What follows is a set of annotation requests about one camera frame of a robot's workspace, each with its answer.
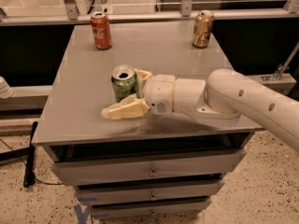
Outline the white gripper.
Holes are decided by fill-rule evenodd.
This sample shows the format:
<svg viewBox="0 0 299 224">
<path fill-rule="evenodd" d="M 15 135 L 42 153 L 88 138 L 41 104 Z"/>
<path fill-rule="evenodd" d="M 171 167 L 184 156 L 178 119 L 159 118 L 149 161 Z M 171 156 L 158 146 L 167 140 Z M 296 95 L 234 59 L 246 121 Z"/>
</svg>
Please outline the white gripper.
<svg viewBox="0 0 299 224">
<path fill-rule="evenodd" d="M 134 119 L 150 112 L 154 115 L 169 115 L 173 112 L 172 96 L 176 77 L 172 75 L 153 76 L 150 71 L 134 69 L 138 87 L 143 87 L 143 98 L 131 94 L 119 103 L 104 108 L 101 115 L 105 119 Z"/>
</svg>

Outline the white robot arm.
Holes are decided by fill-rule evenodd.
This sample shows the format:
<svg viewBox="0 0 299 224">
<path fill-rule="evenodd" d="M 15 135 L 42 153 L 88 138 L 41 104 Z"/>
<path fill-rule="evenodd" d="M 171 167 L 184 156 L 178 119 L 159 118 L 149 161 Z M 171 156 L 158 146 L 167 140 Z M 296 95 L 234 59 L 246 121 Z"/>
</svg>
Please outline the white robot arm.
<svg viewBox="0 0 299 224">
<path fill-rule="evenodd" d="M 206 80 L 139 70 L 141 95 L 102 110 L 105 119 L 182 114 L 200 124 L 229 127 L 244 115 L 299 151 L 299 102 L 234 70 L 217 69 Z"/>
</svg>

